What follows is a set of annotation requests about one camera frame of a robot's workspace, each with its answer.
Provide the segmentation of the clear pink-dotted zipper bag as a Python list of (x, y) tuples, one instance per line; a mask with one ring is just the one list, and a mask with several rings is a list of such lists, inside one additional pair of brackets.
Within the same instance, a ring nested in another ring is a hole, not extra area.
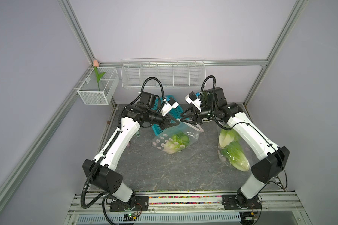
[(203, 132), (204, 130), (199, 124), (192, 125), (189, 123), (180, 122), (177, 126), (165, 129), (163, 132), (157, 135), (151, 141), (151, 144), (158, 150), (168, 154), (174, 154), (197, 142), (199, 140), (200, 134)]

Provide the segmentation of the pale chinese cabbage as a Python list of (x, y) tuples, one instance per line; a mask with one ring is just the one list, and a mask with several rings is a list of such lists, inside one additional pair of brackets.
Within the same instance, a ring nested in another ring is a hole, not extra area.
[(164, 145), (164, 151), (173, 154), (182, 151), (189, 146), (190, 138), (188, 135), (180, 132), (172, 136)]

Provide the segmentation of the green chinese cabbage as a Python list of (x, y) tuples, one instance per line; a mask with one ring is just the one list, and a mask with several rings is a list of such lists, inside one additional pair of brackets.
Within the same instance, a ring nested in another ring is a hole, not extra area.
[(218, 144), (221, 149), (224, 149), (230, 143), (239, 142), (240, 140), (241, 140), (241, 136), (234, 129), (232, 130), (222, 129), (219, 134)]
[(222, 156), (237, 170), (247, 172), (250, 164), (239, 142), (232, 142), (220, 150)]

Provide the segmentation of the clear pink-trim zipper bag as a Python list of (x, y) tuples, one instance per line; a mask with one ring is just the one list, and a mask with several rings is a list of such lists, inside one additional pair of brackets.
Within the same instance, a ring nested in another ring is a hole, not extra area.
[(249, 172), (252, 158), (244, 140), (234, 129), (217, 129), (218, 156), (221, 162), (241, 172)]

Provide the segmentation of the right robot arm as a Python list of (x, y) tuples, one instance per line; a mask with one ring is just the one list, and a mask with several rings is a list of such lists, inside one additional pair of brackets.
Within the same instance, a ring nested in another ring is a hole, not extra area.
[(191, 92), (186, 96), (186, 102), (191, 108), (181, 114), (181, 121), (193, 125), (202, 124), (203, 119), (213, 119), (218, 127), (224, 130), (235, 130), (249, 145), (259, 162), (251, 166), (251, 175), (233, 197), (224, 197), (223, 204), (232, 203), (240, 209), (251, 206), (262, 206), (259, 193), (265, 186), (281, 172), (290, 152), (286, 147), (279, 147), (268, 139), (248, 118), (242, 107), (236, 103), (228, 103), (222, 88), (216, 87), (216, 78), (213, 87), (200, 92)]

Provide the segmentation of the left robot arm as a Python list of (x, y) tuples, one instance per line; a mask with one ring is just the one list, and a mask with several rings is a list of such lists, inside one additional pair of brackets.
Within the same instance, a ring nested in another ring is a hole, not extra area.
[(121, 202), (128, 209), (133, 209), (136, 204), (135, 192), (123, 182), (122, 175), (115, 171), (122, 153), (144, 123), (156, 124), (162, 130), (179, 125), (179, 121), (169, 115), (169, 111), (176, 108), (178, 103), (173, 98), (166, 99), (158, 78), (149, 77), (143, 85), (151, 80), (159, 84), (161, 97), (145, 92), (144, 88), (141, 88), (139, 95), (122, 108), (118, 126), (103, 149), (94, 159), (87, 159), (83, 163), (86, 175), (80, 198), (83, 209), (90, 208), (104, 196)]

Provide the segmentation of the artificial pink tulip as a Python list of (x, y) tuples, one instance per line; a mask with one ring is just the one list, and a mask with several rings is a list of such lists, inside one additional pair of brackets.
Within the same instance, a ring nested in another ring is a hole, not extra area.
[(100, 91), (100, 80), (101, 78), (106, 74), (106, 72), (99, 72), (98, 67), (100, 66), (99, 62), (97, 60), (93, 60), (93, 66), (94, 66), (94, 71), (96, 75), (96, 81), (98, 85), (98, 91)]

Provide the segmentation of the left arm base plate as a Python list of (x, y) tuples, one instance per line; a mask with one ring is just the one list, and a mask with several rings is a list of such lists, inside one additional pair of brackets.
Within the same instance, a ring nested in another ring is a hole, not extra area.
[(134, 196), (128, 202), (116, 200), (110, 205), (110, 212), (124, 212), (124, 211), (148, 211), (149, 197), (148, 196)]

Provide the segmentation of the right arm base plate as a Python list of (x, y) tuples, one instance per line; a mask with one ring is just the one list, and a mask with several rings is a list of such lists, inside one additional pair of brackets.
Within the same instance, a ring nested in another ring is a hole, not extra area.
[(250, 210), (262, 208), (262, 201), (258, 196), (252, 199), (247, 199), (243, 195), (222, 195), (222, 205), (225, 210)]

